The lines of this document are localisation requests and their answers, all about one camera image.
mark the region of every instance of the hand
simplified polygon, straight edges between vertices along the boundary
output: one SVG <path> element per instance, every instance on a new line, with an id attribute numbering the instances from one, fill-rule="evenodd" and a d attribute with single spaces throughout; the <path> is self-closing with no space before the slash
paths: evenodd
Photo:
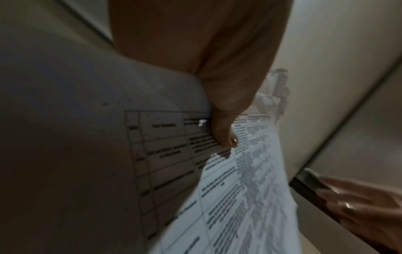
<path id="1" fill-rule="evenodd" d="M 346 229 L 402 253 L 402 192 L 387 187 L 319 177 L 332 190 L 318 189 Z"/>
<path id="2" fill-rule="evenodd" d="M 110 0 L 124 55 L 197 75 L 213 104 L 211 130 L 236 147 L 231 125 L 246 110 L 278 50 L 292 0 Z"/>

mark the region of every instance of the white paper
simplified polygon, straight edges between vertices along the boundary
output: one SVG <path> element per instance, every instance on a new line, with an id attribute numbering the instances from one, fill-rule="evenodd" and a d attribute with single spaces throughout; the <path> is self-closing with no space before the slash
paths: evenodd
<path id="1" fill-rule="evenodd" d="M 1 253 L 301 253 L 272 96 L 225 149 L 197 78 L 0 28 Z"/>

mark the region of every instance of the page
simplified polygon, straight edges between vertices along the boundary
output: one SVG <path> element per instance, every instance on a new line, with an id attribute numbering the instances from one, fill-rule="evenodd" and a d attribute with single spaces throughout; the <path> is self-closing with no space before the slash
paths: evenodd
<path id="1" fill-rule="evenodd" d="M 0 36 L 1 253 L 301 253 L 277 98 L 258 94 L 226 149 L 196 77 Z"/>

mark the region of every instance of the paper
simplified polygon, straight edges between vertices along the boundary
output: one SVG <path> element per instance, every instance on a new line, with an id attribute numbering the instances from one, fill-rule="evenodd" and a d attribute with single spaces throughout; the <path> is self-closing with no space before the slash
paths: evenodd
<path id="1" fill-rule="evenodd" d="M 226 149 L 195 77 L 0 36 L 1 253 L 301 253 L 272 96 Z"/>

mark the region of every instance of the skin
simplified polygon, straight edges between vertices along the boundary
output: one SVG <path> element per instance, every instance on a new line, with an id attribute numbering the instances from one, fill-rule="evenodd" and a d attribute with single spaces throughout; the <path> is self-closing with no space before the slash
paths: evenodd
<path id="1" fill-rule="evenodd" d="M 402 253 L 401 190 L 333 177 L 319 180 L 332 190 L 318 189 L 317 195 L 346 229 Z"/>
<path id="2" fill-rule="evenodd" d="M 291 5 L 291 0 L 110 0 L 109 13 L 122 54 L 201 79 L 213 104 L 213 136 L 236 147 L 231 125 L 266 77 Z"/>

